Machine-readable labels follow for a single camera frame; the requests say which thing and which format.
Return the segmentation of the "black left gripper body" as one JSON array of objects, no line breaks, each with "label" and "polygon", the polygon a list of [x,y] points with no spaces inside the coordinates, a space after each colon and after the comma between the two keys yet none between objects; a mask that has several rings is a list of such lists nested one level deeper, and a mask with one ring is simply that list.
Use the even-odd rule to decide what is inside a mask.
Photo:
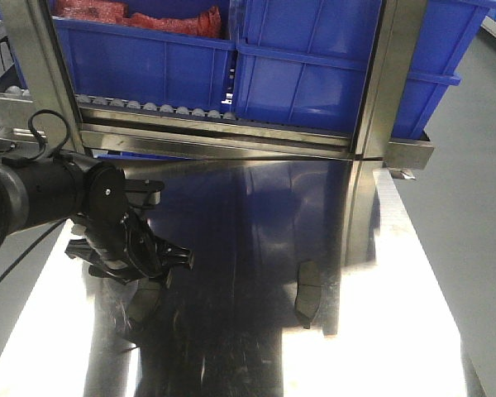
[{"label": "black left gripper body", "polygon": [[160,273],[159,239],[129,203],[123,170],[102,161],[84,175],[81,211],[71,220],[83,236],[65,254],[89,264],[89,274],[125,285]]}]

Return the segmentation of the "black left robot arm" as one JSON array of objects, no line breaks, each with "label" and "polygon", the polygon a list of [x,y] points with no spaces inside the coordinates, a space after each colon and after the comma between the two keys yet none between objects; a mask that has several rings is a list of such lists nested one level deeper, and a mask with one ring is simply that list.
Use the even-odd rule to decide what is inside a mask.
[{"label": "black left robot arm", "polygon": [[66,254],[88,263],[88,273],[126,285],[165,282],[170,271],[193,268],[186,248],[157,237],[142,215],[164,184],[127,179],[115,165],[70,151],[45,159],[0,160],[0,244],[32,227],[71,220],[80,238]]}]

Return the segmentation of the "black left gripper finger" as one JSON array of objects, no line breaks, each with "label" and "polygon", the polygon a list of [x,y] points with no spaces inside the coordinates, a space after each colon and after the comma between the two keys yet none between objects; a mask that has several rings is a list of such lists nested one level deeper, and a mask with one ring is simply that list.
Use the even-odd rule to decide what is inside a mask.
[{"label": "black left gripper finger", "polygon": [[158,180],[127,179],[125,182],[125,193],[129,203],[139,208],[154,207],[159,204],[164,188],[165,184]]},{"label": "black left gripper finger", "polygon": [[169,289],[173,281],[173,269],[183,268],[192,270],[194,266],[193,251],[176,246],[172,243],[165,243],[160,252],[161,273],[156,278],[166,289]]}]

